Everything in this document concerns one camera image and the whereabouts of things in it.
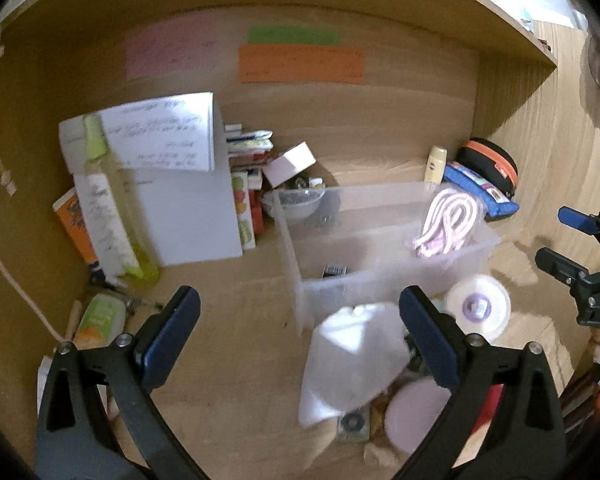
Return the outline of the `beige seashell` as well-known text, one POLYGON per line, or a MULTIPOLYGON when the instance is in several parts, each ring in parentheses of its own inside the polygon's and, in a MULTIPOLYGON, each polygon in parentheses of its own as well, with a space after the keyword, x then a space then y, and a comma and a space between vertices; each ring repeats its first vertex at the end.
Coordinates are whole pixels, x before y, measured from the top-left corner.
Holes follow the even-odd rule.
POLYGON ((391 448, 367 442, 363 451, 364 464, 373 468, 398 468, 399 457, 391 448))

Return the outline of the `green orange tube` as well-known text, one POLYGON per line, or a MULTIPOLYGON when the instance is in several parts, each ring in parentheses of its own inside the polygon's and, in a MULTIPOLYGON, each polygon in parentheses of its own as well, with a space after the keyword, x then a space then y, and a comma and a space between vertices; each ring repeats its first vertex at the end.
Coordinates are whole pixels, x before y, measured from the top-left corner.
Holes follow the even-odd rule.
POLYGON ((125 303, 109 294, 95 295, 85 309, 73 342, 79 350, 109 346, 124 329, 125 303))

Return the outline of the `clear plastic storage bin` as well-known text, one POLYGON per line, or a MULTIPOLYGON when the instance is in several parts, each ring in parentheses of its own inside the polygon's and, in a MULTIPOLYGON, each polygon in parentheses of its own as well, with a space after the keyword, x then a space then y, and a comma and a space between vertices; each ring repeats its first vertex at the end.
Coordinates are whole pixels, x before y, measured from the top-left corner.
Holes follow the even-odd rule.
POLYGON ((343 307, 395 302, 408 285, 438 296, 481 271, 500 239, 478 221, 462 248, 420 258, 414 240, 441 188, 422 183, 390 183, 324 188, 317 211, 288 224, 275 200, 276 229, 299 332, 343 307), (348 267, 342 278, 322 279, 327 263, 348 267))

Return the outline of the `white plastic bag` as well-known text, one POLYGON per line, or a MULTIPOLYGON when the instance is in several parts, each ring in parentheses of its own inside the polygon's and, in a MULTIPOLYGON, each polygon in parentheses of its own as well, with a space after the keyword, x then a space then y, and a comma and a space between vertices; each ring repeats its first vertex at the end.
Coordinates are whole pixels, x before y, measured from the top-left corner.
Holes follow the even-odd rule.
POLYGON ((411 361, 407 330, 393 302, 343 307, 313 331, 298 421, 308 428, 374 400, 411 361))

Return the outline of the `clear glass bowl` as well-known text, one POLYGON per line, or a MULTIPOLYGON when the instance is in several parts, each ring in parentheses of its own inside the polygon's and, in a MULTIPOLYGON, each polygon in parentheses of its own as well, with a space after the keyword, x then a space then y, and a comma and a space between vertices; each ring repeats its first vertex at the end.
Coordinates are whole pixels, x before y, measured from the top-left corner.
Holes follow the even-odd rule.
POLYGON ((287 223, 301 223, 317 211, 325 193, 324 188, 270 191, 262 196, 261 204, 268 216, 276 219, 275 200, 278 200, 287 223))

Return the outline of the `green sticky note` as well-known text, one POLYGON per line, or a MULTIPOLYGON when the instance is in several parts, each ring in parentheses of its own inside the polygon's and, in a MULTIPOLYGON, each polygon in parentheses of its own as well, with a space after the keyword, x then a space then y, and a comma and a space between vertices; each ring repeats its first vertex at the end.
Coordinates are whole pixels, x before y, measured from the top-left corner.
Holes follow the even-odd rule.
POLYGON ((324 28, 289 25, 262 25, 250 27, 248 44, 314 44, 339 46, 338 32, 324 28))

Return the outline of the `small cream lotion bottle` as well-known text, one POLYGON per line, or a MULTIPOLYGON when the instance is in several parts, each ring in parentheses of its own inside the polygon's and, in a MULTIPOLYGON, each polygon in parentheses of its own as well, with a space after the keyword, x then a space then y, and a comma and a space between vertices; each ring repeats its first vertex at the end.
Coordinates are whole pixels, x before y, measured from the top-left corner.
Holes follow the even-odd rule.
POLYGON ((424 181, 431 184, 440 184, 443 180, 448 151, 434 145, 428 155, 424 173, 424 181))

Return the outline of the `yellow spray bottle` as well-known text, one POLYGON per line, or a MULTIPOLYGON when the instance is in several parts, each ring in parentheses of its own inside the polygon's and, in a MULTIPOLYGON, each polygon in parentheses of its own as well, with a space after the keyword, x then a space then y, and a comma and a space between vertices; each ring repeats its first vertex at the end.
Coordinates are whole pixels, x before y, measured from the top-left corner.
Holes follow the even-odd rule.
POLYGON ((132 222, 124 196, 118 164, 96 114, 83 117, 85 132, 84 185, 88 205, 85 217, 95 227, 94 248, 104 256, 100 264, 112 275, 132 287, 157 284, 160 270, 146 252, 132 222))

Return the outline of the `black orange zipper case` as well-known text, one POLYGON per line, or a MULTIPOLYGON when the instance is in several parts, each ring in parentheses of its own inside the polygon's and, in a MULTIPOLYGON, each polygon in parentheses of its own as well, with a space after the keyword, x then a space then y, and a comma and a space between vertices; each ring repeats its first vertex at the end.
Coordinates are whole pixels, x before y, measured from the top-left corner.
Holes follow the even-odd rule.
POLYGON ((516 162, 498 144, 483 138, 470 138, 457 150, 455 160, 494 184, 507 198, 518 188, 516 162))

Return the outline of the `stack of books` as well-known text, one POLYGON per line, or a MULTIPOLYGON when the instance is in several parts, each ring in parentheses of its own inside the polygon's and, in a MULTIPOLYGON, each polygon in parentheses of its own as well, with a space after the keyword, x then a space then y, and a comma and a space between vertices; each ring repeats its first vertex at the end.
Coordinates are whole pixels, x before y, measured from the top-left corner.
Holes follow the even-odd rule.
POLYGON ((253 231, 254 234, 261 235, 264 232, 261 205, 263 167, 271 158, 274 148, 273 131, 248 130, 242 128, 242 124, 228 124, 224 126, 224 134, 230 168, 247 175, 253 231))

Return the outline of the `small pink white box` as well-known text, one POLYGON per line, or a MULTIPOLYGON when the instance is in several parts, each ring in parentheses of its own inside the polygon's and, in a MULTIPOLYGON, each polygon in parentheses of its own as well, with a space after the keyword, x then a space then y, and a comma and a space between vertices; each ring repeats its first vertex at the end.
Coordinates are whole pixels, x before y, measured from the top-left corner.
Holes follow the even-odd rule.
POLYGON ((289 179, 297 177, 315 163, 316 159, 308 144, 302 142, 269 160, 262 171, 272 188, 277 188, 289 179))

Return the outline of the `white tape roll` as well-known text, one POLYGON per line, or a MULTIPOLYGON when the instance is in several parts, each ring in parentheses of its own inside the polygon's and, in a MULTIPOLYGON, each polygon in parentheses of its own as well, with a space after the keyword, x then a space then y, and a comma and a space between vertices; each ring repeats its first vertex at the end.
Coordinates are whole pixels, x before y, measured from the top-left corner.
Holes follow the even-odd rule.
POLYGON ((492 344, 506 329, 512 303, 506 288, 495 278, 475 274, 457 282, 445 295, 443 311, 466 334, 479 334, 492 344))

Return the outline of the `orange sticky note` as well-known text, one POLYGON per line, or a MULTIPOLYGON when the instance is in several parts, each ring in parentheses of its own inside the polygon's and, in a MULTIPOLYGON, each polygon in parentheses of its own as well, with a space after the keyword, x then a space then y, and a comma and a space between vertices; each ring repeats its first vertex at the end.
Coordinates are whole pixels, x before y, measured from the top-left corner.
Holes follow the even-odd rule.
POLYGON ((260 82, 333 82, 362 84, 365 55, 358 49, 315 44, 242 44, 239 80, 260 82))

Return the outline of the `fruit pattern carton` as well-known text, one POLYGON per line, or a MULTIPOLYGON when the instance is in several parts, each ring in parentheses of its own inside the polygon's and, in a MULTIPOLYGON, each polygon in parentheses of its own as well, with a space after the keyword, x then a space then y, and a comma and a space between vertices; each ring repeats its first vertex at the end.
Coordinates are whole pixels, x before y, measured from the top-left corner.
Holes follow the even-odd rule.
POLYGON ((232 189, 242 249, 250 250, 256 247, 256 234, 254 234, 252 223, 248 174, 233 172, 232 189))

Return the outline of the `blue pencil pouch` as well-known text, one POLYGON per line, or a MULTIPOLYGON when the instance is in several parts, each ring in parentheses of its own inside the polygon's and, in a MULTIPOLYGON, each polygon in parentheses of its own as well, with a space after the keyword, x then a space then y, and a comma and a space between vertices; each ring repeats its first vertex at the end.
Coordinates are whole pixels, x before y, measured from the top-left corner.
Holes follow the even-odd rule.
POLYGON ((486 206, 486 221, 508 218, 519 210, 519 205, 494 184, 458 162, 445 165, 443 180, 482 200, 486 206))

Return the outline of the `pink round compact case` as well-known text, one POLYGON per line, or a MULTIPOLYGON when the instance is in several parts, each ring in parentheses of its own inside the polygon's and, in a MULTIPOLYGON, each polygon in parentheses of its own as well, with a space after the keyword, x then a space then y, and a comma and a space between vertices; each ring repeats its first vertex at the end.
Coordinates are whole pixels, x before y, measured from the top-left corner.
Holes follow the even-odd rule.
POLYGON ((413 454, 450 400, 447 388, 432 377, 409 382, 389 402, 385 414, 385 433, 399 451, 413 454))

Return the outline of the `pink sticky note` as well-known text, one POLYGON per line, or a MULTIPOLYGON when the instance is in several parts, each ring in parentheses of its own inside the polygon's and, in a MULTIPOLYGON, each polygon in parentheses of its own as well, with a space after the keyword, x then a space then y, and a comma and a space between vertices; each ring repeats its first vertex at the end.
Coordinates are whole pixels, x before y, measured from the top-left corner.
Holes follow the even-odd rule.
POLYGON ((207 12, 193 12, 155 22, 124 38, 127 80, 212 66, 216 58, 216 21, 207 12))

